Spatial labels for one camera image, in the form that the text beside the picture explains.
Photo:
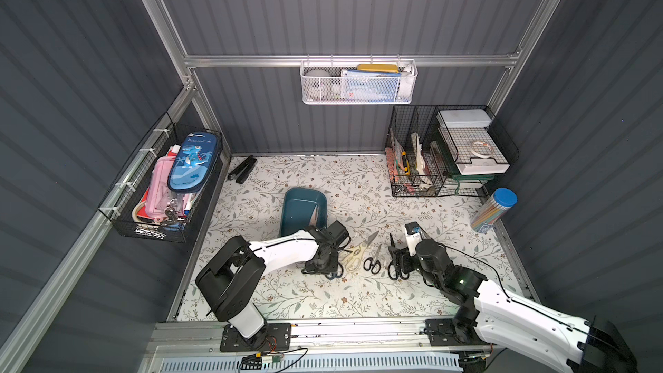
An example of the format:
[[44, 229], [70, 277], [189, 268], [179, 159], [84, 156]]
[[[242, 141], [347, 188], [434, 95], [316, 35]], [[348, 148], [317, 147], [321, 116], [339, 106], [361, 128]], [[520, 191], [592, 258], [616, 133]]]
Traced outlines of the large black scissors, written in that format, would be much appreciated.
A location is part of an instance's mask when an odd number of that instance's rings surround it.
[[390, 234], [390, 246], [388, 253], [390, 254], [390, 263], [388, 264], [388, 277], [392, 281], [398, 281], [402, 277], [402, 266], [400, 262], [401, 250], [396, 246], [394, 237]]

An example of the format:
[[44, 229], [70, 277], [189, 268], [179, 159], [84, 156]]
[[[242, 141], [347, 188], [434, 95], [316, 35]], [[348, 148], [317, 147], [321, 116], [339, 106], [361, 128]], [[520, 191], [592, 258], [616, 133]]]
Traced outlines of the cream yellow kitchen scissors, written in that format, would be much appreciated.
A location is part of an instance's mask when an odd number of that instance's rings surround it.
[[371, 234], [366, 240], [362, 241], [359, 245], [355, 245], [350, 248], [349, 254], [344, 257], [342, 264], [345, 266], [345, 269], [349, 272], [356, 271], [359, 268], [359, 265], [362, 263], [364, 253], [371, 245], [371, 243], [376, 239], [378, 231]]

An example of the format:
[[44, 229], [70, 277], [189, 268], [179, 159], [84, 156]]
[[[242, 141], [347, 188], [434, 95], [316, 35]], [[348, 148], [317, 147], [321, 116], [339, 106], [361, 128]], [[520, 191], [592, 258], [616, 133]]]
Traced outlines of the teal plastic storage box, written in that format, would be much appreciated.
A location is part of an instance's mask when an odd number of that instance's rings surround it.
[[307, 226], [326, 228], [327, 198], [311, 188], [291, 188], [285, 194], [279, 237], [283, 238]]

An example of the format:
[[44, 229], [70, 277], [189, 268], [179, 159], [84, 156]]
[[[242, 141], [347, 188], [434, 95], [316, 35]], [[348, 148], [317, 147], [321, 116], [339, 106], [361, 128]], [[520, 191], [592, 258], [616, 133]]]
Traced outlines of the small black scissors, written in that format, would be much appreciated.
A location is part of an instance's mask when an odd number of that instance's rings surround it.
[[371, 257], [368, 257], [364, 260], [363, 269], [373, 275], [380, 273], [382, 269], [382, 263], [379, 259], [382, 246], [378, 245], [375, 252]]

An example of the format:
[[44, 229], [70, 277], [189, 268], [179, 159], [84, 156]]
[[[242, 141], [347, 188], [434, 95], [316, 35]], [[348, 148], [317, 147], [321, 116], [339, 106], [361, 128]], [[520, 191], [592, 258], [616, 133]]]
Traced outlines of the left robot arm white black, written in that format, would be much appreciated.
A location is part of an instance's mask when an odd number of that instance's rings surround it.
[[340, 278], [344, 269], [338, 256], [349, 243], [349, 232], [338, 221], [265, 242], [235, 236], [197, 274], [195, 284], [216, 319], [229, 323], [247, 345], [257, 348], [268, 336], [268, 323], [251, 301], [262, 278], [295, 264], [302, 264], [307, 276]]

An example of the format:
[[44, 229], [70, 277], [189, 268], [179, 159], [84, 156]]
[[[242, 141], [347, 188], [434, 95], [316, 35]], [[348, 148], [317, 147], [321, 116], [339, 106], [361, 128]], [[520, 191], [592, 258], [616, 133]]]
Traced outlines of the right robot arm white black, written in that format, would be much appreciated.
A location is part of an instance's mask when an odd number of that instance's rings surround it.
[[416, 272], [426, 286], [457, 305], [446, 334], [459, 343], [477, 339], [502, 346], [557, 372], [636, 372], [638, 362], [616, 326], [588, 321], [509, 293], [501, 281], [455, 264], [451, 247], [430, 238], [416, 222], [404, 227], [406, 244], [390, 242], [393, 281]]

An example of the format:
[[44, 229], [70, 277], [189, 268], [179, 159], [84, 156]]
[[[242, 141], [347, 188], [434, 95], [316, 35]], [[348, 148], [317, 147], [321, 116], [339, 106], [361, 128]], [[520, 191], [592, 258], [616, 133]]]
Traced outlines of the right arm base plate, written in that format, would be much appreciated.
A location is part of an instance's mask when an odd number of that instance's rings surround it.
[[454, 319], [426, 319], [422, 331], [431, 347], [487, 345], [473, 327], [463, 326]]

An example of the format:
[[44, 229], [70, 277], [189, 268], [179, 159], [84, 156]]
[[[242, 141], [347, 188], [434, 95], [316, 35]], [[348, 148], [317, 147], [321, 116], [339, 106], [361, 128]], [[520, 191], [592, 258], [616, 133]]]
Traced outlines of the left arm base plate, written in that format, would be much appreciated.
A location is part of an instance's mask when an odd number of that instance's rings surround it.
[[290, 347], [292, 325], [267, 323], [256, 335], [245, 338], [234, 326], [224, 327], [219, 350], [221, 352], [285, 352]]

